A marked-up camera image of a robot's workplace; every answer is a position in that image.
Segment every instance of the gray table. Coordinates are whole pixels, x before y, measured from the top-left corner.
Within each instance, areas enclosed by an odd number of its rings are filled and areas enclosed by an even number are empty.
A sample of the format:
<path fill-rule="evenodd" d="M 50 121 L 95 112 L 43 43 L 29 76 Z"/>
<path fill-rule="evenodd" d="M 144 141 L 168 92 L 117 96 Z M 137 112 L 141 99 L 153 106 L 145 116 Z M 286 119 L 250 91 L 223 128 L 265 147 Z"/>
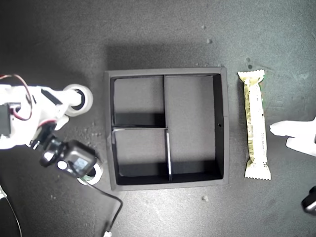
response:
<path fill-rule="evenodd" d="M 315 12 L 314 0 L 3 0 L 0 72 L 56 89 L 89 86 L 95 98 L 91 113 L 71 119 L 59 135 L 91 142 L 106 166 L 105 138 L 91 136 L 104 131 L 105 70 L 224 65 L 229 185 L 120 193 L 125 206 L 114 236 L 315 236 L 315 219 L 303 213 L 300 202 L 315 184 L 316 158 L 287 149 L 285 138 L 268 131 L 279 120 L 316 115 Z M 237 72 L 251 67 L 266 70 L 271 181 L 244 179 L 246 121 Z M 24 236 L 100 234 L 113 203 L 54 167 L 40 167 L 38 160 L 25 147 L 0 153 L 0 182 Z M 110 189 L 107 172 L 99 187 Z"/>

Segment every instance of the red wire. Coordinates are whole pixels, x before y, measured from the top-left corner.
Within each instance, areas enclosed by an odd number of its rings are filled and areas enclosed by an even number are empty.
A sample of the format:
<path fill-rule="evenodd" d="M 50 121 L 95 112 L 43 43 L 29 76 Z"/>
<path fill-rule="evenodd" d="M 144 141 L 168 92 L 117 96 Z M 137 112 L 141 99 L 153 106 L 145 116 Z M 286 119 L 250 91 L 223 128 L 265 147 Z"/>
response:
<path fill-rule="evenodd" d="M 29 120 L 29 119 L 32 117 L 32 110 L 33 110 L 33 103 L 32 103 L 32 98 L 31 98 L 31 94 L 30 94 L 28 85 L 26 84 L 26 82 L 24 81 L 24 79 L 21 78 L 21 77 L 20 77 L 19 75 L 17 75 L 17 74 L 12 74 L 12 75 L 0 75 L 0 80 L 1 80 L 1 79 L 4 79 L 4 78 L 12 78 L 12 77 L 18 78 L 18 79 L 21 81 L 21 83 L 23 84 L 23 86 L 24 86 L 24 88 L 25 88 L 25 90 L 26 90 L 26 93 L 27 93 L 27 100 L 28 100 L 28 103 L 29 103 L 29 105 L 30 105 L 30 107 L 31 107 L 30 115 L 29 115 L 28 118 L 23 118 L 23 117 L 19 116 L 15 110 L 13 110 L 13 115 L 14 115 L 17 119 L 19 119 L 19 120 L 27 121 L 27 120 Z"/>
<path fill-rule="evenodd" d="M 46 124 L 46 123 L 48 123 L 48 122 L 57 122 L 57 120 L 56 120 L 56 119 L 47 119 L 47 120 L 44 120 L 44 121 L 42 121 L 42 122 L 39 124 L 38 127 L 41 127 L 41 126 L 43 126 L 44 124 Z"/>

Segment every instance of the black tray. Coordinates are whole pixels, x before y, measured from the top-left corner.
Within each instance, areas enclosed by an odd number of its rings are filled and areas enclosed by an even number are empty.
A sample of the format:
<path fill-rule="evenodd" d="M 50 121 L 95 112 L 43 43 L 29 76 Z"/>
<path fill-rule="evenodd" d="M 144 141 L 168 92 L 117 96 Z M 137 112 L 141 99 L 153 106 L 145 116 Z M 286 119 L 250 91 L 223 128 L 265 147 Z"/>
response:
<path fill-rule="evenodd" d="M 113 190 L 228 183 L 225 68 L 105 72 Z"/>

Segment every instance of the electrical wire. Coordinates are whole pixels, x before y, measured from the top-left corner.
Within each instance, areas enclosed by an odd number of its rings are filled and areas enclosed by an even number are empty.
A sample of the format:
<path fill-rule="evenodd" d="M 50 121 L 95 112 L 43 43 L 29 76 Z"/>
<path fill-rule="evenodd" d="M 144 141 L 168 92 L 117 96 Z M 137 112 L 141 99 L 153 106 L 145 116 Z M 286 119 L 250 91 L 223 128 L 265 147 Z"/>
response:
<path fill-rule="evenodd" d="M 23 86 L 24 86 L 24 88 L 25 88 L 25 90 L 26 90 L 26 93 L 27 93 L 26 99 L 27 99 L 27 101 L 28 101 L 28 103 L 29 103 L 29 105 L 30 105 L 30 115 L 29 115 L 27 118 L 23 118 L 23 117 L 21 117 L 21 116 L 18 115 L 18 113 L 16 112 L 15 109 L 13 110 L 12 113 L 13 113 L 13 115 L 14 115 L 17 119 L 19 119 L 19 120 L 21 120 L 21 121 L 27 121 L 27 120 L 29 120 L 29 119 L 31 118 L 31 116 L 32 116 L 32 111 L 33 111 L 33 103 L 32 103 L 32 98 L 31 98 L 31 94 L 30 94 L 30 91 L 29 91 L 29 86 L 26 84 L 26 82 L 24 81 L 24 79 L 21 78 L 21 77 L 20 77 L 19 75 L 17 75 L 17 74 L 12 74 L 12 75 L 0 75 L 0 80 L 5 79 L 5 78 L 18 78 L 18 79 L 21 81 L 21 83 L 23 84 Z"/>
<path fill-rule="evenodd" d="M 2 189 L 2 187 L 0 186 L 0 194 L 2 194 L 2 196 L 5 198 L 5 200 L 7 201 L 7 203 L 9 204 L 10 208 L 11 208 L 11 211 L 13 212 L 13 215 L 14 215 L 14 218 L 16 220 L 16 223 L 18 224 L 18 228 L 19 228 L 19 232 L 20 232 L 20 237 L 22 237 L 22 229 L 21 229 L 21 226 L 20 226 L 20 222 L 18 220 L 18 217 L 16 216 L 15 214 L 15 211 L 6 195 L 6 193 L 4 192 L 4 190 Z"/>
<path fill-rule="evenodd" d="M 115 215 L 114 215 L 114 217 L 113 217 L 113 219 L 112 219 L 112 222 L 110 223 L 109 226 L 106 226 L 106 227 L 105 227 L 105 231 L 110 232 L 111 229 L 112 229 L 112 226 L 113 226 L 113 224 L 114 224 L 114 222 L 115 222 L 115 220 L 116 220 L 116 218 L 118 217 L 118 215 L 119 215 L 119 213 L 120 213 L 120 211 L 121 211 L 121 209 L 122 209 L 122 207 L 123 207 L 123 201 L 122 201 L 121 199 L 119 199 L 118 197 L 116 197 L 116 196 L 114 196 L 114 195 L 111 195 L 111 194 L 109 194 L 109 193 L 106 193 L 105 191 L 102 191 L 101 189 L 97 188 L 96 186 L 89 184 L 86 180 L 84 180 L 83 178 L 81 178 L 80 175 L 78 174 L 78 172 L 76 171 L 76 169 L 74 168 L 74 165 L 73 165 L 72 162 L 69 162 L 69 166 L 70 166 L 70 169 L 73 171 L 73 173 L 74 173 L 79 179 L 81 179 L 87 186 L 89 186 L 90 188 L 96 190 L 98 193 L 100 193 L 100 194 L 102 194 L 102 195 L 104 195 L 104 196 L 107 196 L 107 197 L 109 197 L 109 198 L 112 198 L 112 199 L 114 199 L 114 200 L 116 200 L 116 201 L 118 201 L 118 202 L 120 203 L 119 208 L 118 208 L 117 212 L 115 213 Z"/>
<path fill-rule="evenodd" d="M 54 123 L 56 123 L 57 122 L 57 119 L 46 119 L 46 120 L 44 120 L 44 121 L 42 121 L 39 125 L 38 125 L 38 127 L 42 127 L 44 124 L 46 124 L 46 123 L 49 123 L 49 122 L 54 122 Z"/>
<path fill-rule="evenodd" d="M 14 218 L 15 218 L 15 220 L 16 220 L 16 223 L 18 224 L 18 227 L 19 227 L 20 237 L 22 237 L 22 230 L 21 230 L 21 226 L 20 226 L 18 217 L 16 216 L 15 211 L 13 210 L 13 207 L 12 207 L 12 205 L 11 205 L 9 199 L 8 199 L 7 197 L 6 197 L 5 199 L 6 199 L 6 201 L 9 203 L 9 206 L 10 206 L 12 212 L 13 212 L 13 215 L 14 215 Z"/>

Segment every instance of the white wrapper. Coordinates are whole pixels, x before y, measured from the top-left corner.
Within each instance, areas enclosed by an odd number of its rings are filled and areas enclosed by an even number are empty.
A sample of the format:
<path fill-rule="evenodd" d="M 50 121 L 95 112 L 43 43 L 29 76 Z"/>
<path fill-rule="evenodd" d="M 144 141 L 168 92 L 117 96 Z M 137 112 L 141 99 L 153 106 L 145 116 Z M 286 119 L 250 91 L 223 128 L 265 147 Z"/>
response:
<path fill-rule="evenodd" d="M 244 82 L 248 149 L 250 156 L 246 166 L 245 177 L 271 180 L 267 160 L 265 117 L 259 86 L 259 82 L 264 78 L 265 71 L 238 72 L 238 75 Z"/>

